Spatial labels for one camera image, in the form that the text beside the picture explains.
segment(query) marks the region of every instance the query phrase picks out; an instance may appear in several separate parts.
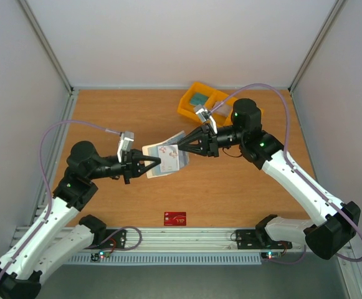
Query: black bracket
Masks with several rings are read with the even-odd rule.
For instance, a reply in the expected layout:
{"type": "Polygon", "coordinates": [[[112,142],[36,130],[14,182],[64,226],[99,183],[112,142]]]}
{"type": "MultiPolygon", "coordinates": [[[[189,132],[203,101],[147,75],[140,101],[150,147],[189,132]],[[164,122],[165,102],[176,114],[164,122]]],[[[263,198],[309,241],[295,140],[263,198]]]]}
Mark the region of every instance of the black bracket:
{"type": "MultiPolygon", "coordinates": [[[[233,240],[237,242],[237,249],[276,250],[276,249],[285,248],[282,243],[273,240],[271,240],[265,246],[263,246],[255,234],[255,229],[237,229],[235,230],[233,235],[234,235],[233,240]]],[[[283,242],[286,244],[287,249],[293,248],[291,242],[285,242],[285,241],[283,242]]]]}
{"type": "MultiPolygon", "coordinates": [[[[106,239],[110,234],[114,233],[116,229],[107,229],[105,233],[105,237],[103,239],[106,239]]],[[[119,232],[117,232],[113,237],[111,237],[114,241],[116,241],[115,249],[124,249],[125,243],[126,243],[126,230],[123,229],[119,232]]],[[[113,247],[113,241],[110,239],[104,242],[103,244],[100,244],[97,248],[98,249],[109,249],[113,247]]]]}

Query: wooden table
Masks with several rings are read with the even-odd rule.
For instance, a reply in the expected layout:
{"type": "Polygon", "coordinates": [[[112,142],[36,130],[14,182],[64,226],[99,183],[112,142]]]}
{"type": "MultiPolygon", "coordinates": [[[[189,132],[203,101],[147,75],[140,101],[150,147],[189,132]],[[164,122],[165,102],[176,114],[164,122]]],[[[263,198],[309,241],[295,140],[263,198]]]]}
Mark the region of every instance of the wooden table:
{"type": "MultiPolygon", "coordinates": [[[[85,120],[119,131],[135,133],[134,148],[157,143],[184,130],[199,126],[176,113],[185,90],[82,90],[74,120],[85,120]]],[[[291,111],[289,150],[303,168],[312,174],[298,120],[288,91],[291,111]]],[[[281,142],[285,135],[285,112],[280,99],[271,91],[251,90],[240,94],[265,110],[264,130],[281,142]]],[[[85,125],[71,125],[65,142],[55,186],[67,167],[65,160],[78,141],[91,141],[101,156],[117,152],[118,136],[85,125]]],[[[230,154],[239,154],[237,147],[230,154]]],[[[307,219],[305,211],[276,181],[243,158],[221,154],[219,158],[191,154],[190,164],[175,174],[147,179],[100,179],[99,190],[79,216],[92,214],[108,226],[163,226],[166,211],[186,212],[190,227],[252,227],[269,214],[307,219]]]]}

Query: cable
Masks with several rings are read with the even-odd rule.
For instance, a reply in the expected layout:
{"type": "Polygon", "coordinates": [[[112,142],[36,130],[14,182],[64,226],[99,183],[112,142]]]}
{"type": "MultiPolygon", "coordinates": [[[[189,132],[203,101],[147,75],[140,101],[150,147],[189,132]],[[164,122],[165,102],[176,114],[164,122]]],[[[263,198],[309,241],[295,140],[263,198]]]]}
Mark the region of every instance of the cable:
{"type": "Polygon", "coordinates": [[[273,263],[279,263],[280,265],[296,265],[296,264],[301,263],[303,261],[306,254],[307,254],[307,246],[304,245],[303,254],[301,255],[301,257],[298,258],[298,260],[295,260],[294,262],[281,262],[279,260],[274,260],[274,259],[262,259],[262,260],[266,260],[268,262],[273,262],[273,263]]]}
{"type": "MultiPolygon", "coordinates": [[[[44,170],[44,164],[42,162],[42,145],[44,144],[44,140],[46,138],[46,136],[48,135],[48,133],[50,131],[52,131],[54,128],[56,128],[57,126],[60,125],[64,125],[64,124],[68,124],[68,123],[79,123],[82,125],[87,125],[87,126],[91,126],[92,128],[96,128],[99,130],[103,130],[107,133],[113,133],[113,134],[117,134],[120,135],[121,133],[119,131],[115,131],[115,130],[111,130],[108,128],[104,128],[102,126],[98,126],[98,125],[94,125],[93,123],[89,123],[87,121],[82,121],[82,120],[64,120],[64,121],[59,121],[57,123],[54,123],[52,126],[50,126],[42,135],[41,141],[39,143],[39,154],[38,154],[38,159],[39,159],[39,167],[41,170],[41,174],[42,174],[42,180],[44,181],[44,186],[45,189],[47,191],[47,196],[48,196],[48,204],[47,204],[47,212],[44,216],[44,220],[46,221],[48,219],[48,217],[50,216],[50,212],[52,210],[52,192],[50,191],[50,187],[49,187],[49,183],[48,183],[48,179],[46,178],[45,175],[45,170],[44,170]]],[[[32,238],[38,233],[38,231],[41,229],[41,227],[45,224],[45,222],[40,222],[39,225],[31,232],[31,234],[28,236],[28,238],[23,242],[23,244],[21,244],[21,246],[15,251],[14,255],[11,257],[12,261],[15,261],[15,259],[19,256],[19,254],[22,252],[22,250],[27,246],[27,244],[32,240],[32,238]]],[[[4,273],[6,272],[6,270],[11,266],[12,262],[8,262],[3,269],[0,272],[0,282],[1,279],[4,275],[4,273]]]]}
{"type": "Polygon", "coordinates": [[[134,245],[134,246],[131,246],[129,248],[117,248],[116,251],[129,251],[129,250],[133,250],[135,248],[137,248],[141,243],[142,243],[142,232],[141,230],[139,230],[139,228],[135,227],[135,226],[123,226],[117,230],[115,230],[114,232],[112,232],[106,239],[104,239],[103,241],[101,241],[101,243],[99,245],[91,245],[91,246],[88,246],[87,248],[85,249],[94,249],[96,247],[99,247],[100,245],[102,245],[103,243],[105,243],[107,240],[110,240],[110,238],[112,238],[115,234],[117,234],[118,232],[121,232],[122,230],[124,229],[133,229],[135,230],[138,235],[139,235],[139,240],[138,242],[134,245]]]}
{"type": "Polygon", "coordinates": [[[113,241],[113,247],[112,247],[112,249],[110,250],[110,254],[112,254],[113,253],[113,251],[114,251],[114,248],[116,248],[116,245],[117,245],[117,242],[116,242],[116,240],[115,239],[109,239],[110,241],[113,241]]]}
{"type": "Polygon", "coordinates": [[[224,152],[224,154],[226,154],[227,156],[230,156],[230,157],[232,157],[232,158],[240,158],[241,156],[243,156],[243,154],[240,154],[239,156],[233,156],[233,155],[231,155],[231,154],[228,154],[228,153],[225,151],[224,148],[222,148],[222,151],[224,152]]]}
{"type": "Polygon", "coordinates": [[[287,253],[287,244],[285,241],[280,241],[280,243],[285,247],[285,249],[282,252],[282,256],[284,256],[287,253]]]}
{"type": "Polygon", "coordinates": [[[231,233],[231,236],[230,236],[230,238],[231,238],[231,241],[234,241],[234,242],[236,242],[237,241],[237,239],[235,238],[234,240],[232,240],[232,236],[233,235],[236,235],[236,233],[235,232],[233,232],[233,233],[231,233]]]}
{"type": "MultiPolygon", "coordinates": [[[[264,87],[267,89],[272,90],[273,92],[275,92],[278,97],[280,97],[280,99],[282,100],[283,103],[283,107],[285,109],[285,114],[286,114],[286,134],[285,134],[285,146],[283,149],[283,156],[286,160],[286,163],[291,167],[294,168],[293,163],[289,160],[288,156],[287,156],[287,149],[288,149],[288,141],[289,141],[289,137],[290,137],[290,112],[288,111],[288,106],[287,106],[287,102],[285,97],[274,87],[268,85],[268,84],[264,84],[264,83],[253,83],[250,85],[246,85],[245,87],[242,87],[238,90],[236,90],[234,93],[232,93],[231,95],[229,95],[227,98],[225,98],[222,102],[220,102],[218,104],[218,106],[216,106],[215,108],[213,108],[211,110],[211,113],[213,113],[214,111],[216,111],[219,107],[221,107],[223,104],[225,104],[230,98],[234,97],[235,95],[237,95],[239,92],[243,91],[243,90],[248,90],[250,88],[254,88],[254,87],[264,87]]],[[[332,208],[334,208],[334,210],[336,210],[348,223],[350,226],[352,226],[352,228],[356,231],[356,233],[359,235],[359,237],[362,240],[362,231],[361,229],[339,208],[337,207],[334,203],[329,201],[329,198],[327,198],[327,196],[325,194],[323,194],[314,184],[312,184],[310,182],[309,179],[307,179],[304,174],[302,174],[297,168],[294,169],[295,173],[297,173],[298,176],[300,176],[304,182],[306,182],[325,202],[327,202],[332,208]]],[[[351,259],[349,257],[345,257],[344,255],[341,254],[336,254],[337,257],[347,260],[349,262],[362,262],[362,256],[358,259],[351,259]]]]}

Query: cable clamp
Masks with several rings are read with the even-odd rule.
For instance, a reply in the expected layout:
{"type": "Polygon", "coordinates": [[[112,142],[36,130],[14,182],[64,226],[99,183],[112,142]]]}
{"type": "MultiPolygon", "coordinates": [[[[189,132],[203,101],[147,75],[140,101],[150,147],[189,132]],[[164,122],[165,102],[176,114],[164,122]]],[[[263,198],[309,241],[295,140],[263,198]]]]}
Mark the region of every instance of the cable clamp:
{"type": "Polygon", "coordinates": [[[38,220],[40,220],[41,222],[43,222],[43,223],[45,223],[45,224],[49,222],[48,219],[44,219],[44,218],[39,218],[38,220]]]}

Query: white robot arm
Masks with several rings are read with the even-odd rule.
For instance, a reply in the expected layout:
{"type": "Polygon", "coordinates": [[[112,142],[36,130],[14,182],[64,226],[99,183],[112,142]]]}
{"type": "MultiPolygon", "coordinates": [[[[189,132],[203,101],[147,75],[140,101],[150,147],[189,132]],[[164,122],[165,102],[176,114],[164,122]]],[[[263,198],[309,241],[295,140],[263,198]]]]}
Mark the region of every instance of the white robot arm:
{"type": "Polygon", "coordinates": [[[132,141],[133,133],[121,134],[118,152],[121,158],[100,157],[89,141],[73,146],[52,202],[16,246],[0,258],[1,298],[34,299],[42,284],[73,254],[90,245],[97,247],[104,241],[106,224],[88,215],[66,237],[52,245],[55,236],[97,192],[93,179],[123,176],[125,184],[129,184],[131,178],[140,177],[160,164],[159,158],[131,149],[132,141]]]}
{"type": "Polygon", "coordinates": [[[262,129],[261,111],[253,100],[241,98],[234,102],[231,126],[213,128],[216,124],[206,108],[197,107],[195,111],[209,124],[204,123],[180,140],[179,150],[218,157],[219,148],[239,145],[242,156],[280,183],[310,216],[310,220],[289,220],[269,215],[255,227],[262,248],[284,240],[308,245],[319,257],[330,259],[354,237],[356,231],[341,213],[358,225],[359,207],[330,194],[289,153],[285,155],[283,144],[262,129]]]}

